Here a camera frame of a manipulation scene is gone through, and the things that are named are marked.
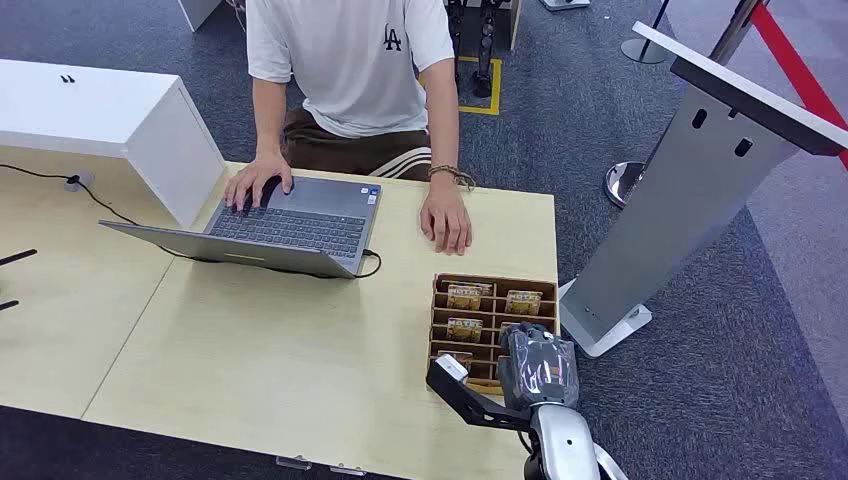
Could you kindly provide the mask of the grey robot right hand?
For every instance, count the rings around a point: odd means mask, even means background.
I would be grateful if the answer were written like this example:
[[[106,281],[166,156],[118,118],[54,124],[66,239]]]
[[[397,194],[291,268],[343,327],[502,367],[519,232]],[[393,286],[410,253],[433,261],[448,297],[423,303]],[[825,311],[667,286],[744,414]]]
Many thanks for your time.
[[[529,322],[503,327],[499,341],[506,354],[498,359],[496,371],[508,408],[577,404],[579,380],[571,341]]]

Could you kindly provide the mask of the person's left hand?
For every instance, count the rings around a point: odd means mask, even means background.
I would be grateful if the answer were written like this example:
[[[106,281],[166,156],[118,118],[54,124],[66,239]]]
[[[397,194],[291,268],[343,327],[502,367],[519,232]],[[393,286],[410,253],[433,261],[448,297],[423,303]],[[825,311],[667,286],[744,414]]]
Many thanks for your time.
[[[435,176],[420,210],[420,228],[436,252],[464,255],[472,242],[471,221],[454,181]]]

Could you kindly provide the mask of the person's right hand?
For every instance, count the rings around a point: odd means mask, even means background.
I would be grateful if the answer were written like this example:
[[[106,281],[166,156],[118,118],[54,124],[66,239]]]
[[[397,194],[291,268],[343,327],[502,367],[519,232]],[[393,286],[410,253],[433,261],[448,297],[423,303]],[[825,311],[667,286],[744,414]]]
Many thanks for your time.
[[[272,179],[279,181],[284,195],[291,193],[294,186],[291,167],[282,153],[279,150],[257,153],[252,162],[228,181],[225,206],[238,212],[260,207],[266,184]]]

